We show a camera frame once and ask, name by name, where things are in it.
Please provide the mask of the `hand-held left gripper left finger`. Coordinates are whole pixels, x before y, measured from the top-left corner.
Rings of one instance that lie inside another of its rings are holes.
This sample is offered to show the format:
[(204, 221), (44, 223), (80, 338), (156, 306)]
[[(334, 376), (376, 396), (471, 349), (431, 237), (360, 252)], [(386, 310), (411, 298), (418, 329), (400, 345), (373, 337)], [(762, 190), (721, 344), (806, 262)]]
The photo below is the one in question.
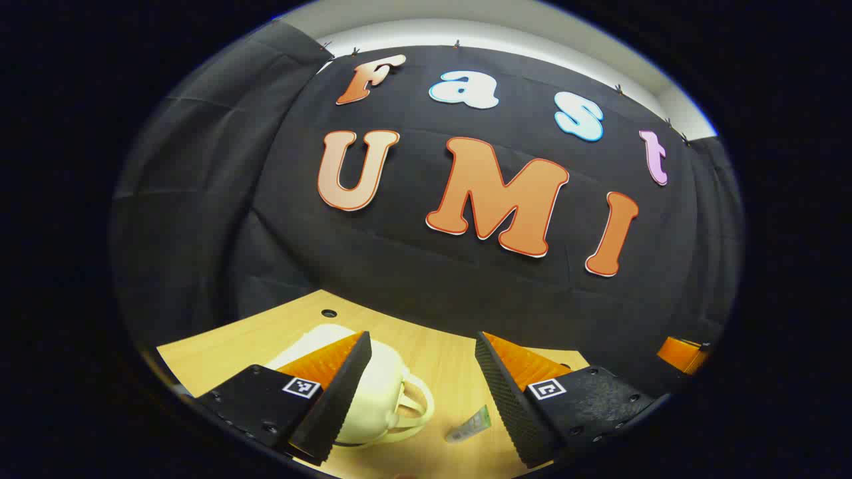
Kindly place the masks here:
[(357, 331), (277, 369), (250, 365), (195, 401), (252, 442), (320, 466), (371, 352), (370, 333)]

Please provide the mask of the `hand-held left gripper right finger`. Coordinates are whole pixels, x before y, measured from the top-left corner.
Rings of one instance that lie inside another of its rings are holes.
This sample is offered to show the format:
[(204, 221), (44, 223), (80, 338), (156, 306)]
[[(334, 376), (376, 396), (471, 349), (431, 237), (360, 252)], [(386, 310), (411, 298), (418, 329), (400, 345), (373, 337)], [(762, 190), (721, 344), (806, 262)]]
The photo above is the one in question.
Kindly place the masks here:
[(660, 406), (658, 397), (606, 368), (572, 369), (486, 331), (477, 333), (475, 358), (509, 438), (530, 469), (590, 456)]

